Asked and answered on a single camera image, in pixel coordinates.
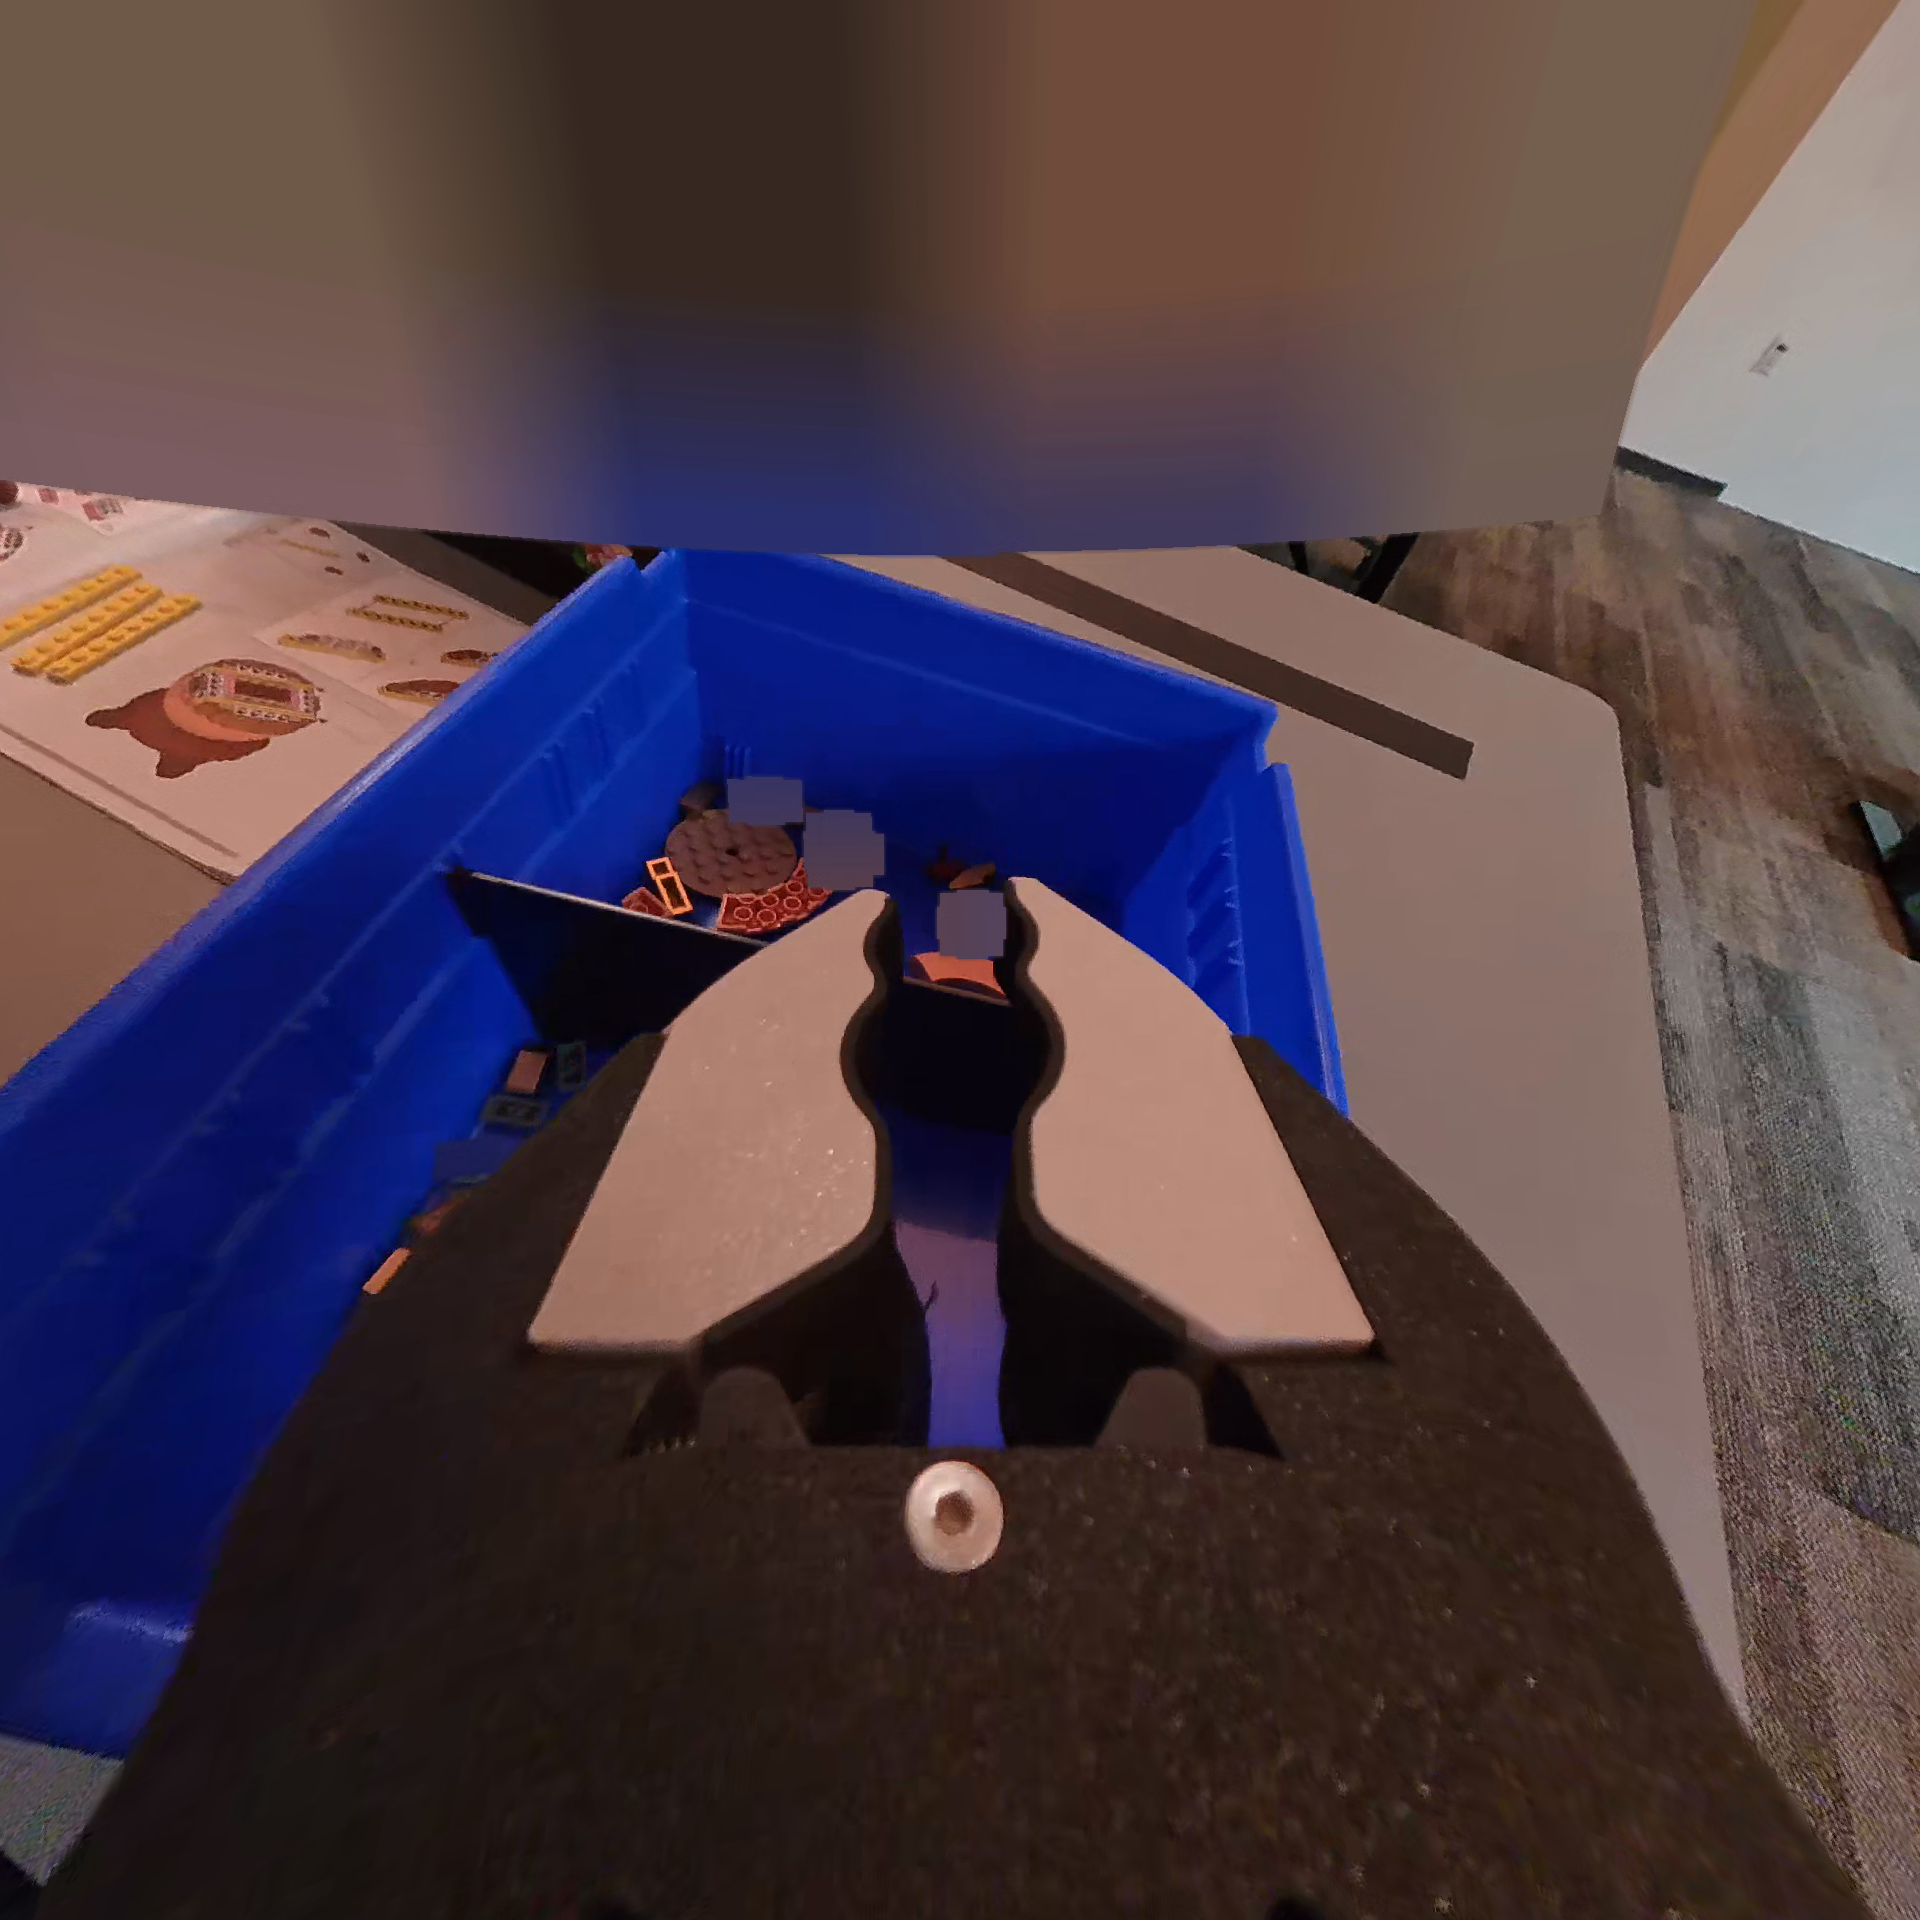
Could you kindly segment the blue plastic bin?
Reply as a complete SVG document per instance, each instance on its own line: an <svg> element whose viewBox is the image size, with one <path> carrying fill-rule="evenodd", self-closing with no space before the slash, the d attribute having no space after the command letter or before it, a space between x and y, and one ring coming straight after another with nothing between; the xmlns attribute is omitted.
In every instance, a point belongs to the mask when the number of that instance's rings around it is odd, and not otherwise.
<svg viewBox="0 0 1920 1920"><path fill-rule="evenodd" d="M1350 1107L1276 712L839 562L611 570L5 1089L5 1731L120 1756L438 1151L548 1041L443 883L611 901L689 786L981 838Z"/></svg>

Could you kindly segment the brick set instruction booklet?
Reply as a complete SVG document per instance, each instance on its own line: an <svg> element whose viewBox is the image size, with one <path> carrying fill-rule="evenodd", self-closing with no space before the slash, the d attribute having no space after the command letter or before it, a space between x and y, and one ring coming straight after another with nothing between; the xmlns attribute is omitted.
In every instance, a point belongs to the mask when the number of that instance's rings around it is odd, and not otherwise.
<svg viewBox="0 0 1920 1920"><path fill-rule="evenodd" d="M553 607L410 529L5 484L5 613L107 566L202 612L51 687L5 649L5 758L235 879Z"/></svg>

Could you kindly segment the black bin divider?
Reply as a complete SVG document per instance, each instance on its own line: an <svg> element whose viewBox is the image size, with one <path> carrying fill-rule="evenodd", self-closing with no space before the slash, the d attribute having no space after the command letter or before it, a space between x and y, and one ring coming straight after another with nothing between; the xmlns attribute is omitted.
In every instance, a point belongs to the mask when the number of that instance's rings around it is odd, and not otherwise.
<svg viewBox="0 0 1920 1920"><path fill-rule="evenodd" d="M472 868L443 883L548 1041L619 1052L638 1034L657 1034L761 952L748 939L533 883Z"/></svg>

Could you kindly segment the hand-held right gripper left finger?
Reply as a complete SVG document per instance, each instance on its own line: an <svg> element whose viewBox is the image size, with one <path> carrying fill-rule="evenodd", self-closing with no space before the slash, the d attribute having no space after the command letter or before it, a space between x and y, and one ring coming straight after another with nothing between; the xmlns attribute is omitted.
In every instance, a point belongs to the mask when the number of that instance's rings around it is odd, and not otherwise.
<svg viewBox="0 0 1920 1920"><path fill-rule="evenodd" d="M853 892L661 1038L530 1324L541 1355L894 1371L893 1148L862 1046L899 915Z"/></svg>

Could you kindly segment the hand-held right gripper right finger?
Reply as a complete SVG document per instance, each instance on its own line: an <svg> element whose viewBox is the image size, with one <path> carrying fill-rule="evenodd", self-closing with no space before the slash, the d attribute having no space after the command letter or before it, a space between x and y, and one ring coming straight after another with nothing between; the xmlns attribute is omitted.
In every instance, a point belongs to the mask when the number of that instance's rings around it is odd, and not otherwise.
<svg viewBox="0 0 1920 1920"><path fill-rule="evenodd" d="M1229 1023L1056 890L1011 879L1005 908L1048 1034L1025 1132L1040 1227L1211 1360L1372 1348Z"/></svg>

